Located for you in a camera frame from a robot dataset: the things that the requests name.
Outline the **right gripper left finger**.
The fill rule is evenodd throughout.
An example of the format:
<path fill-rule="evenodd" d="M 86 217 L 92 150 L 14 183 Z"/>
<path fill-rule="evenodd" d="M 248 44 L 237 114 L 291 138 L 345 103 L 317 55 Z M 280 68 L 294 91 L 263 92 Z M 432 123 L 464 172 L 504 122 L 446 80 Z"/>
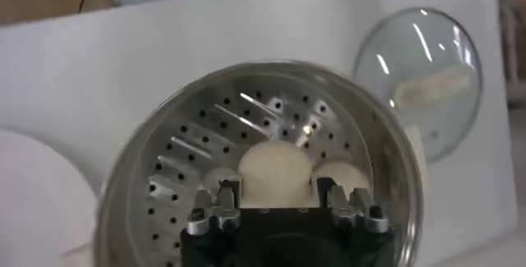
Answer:
<path fill-rule="evenodd" d="M 213 223 L 226 234 L 236 232 L 241 222 L 240 186 L 240 178 L 234 176 L 221 179 L 217 189 L 199 189 L 187 216 L 186 233 L 190 236 L 205 235 L 211 231 Z"/>

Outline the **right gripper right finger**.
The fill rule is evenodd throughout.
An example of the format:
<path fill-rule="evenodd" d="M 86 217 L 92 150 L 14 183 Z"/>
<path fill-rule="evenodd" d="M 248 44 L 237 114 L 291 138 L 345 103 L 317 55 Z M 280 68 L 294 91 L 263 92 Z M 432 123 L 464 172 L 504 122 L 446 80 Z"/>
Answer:
<path fill-rule="evenodd" d="M 331 177 L 316 178 L 317 193 L 322 208 L 328 208 L 338 227 L 350 224 L 368 232 L 389 231 L 390 221 L 384 210 L 372 199 L 367 188 L 354 188 L 348 195 Z"/>

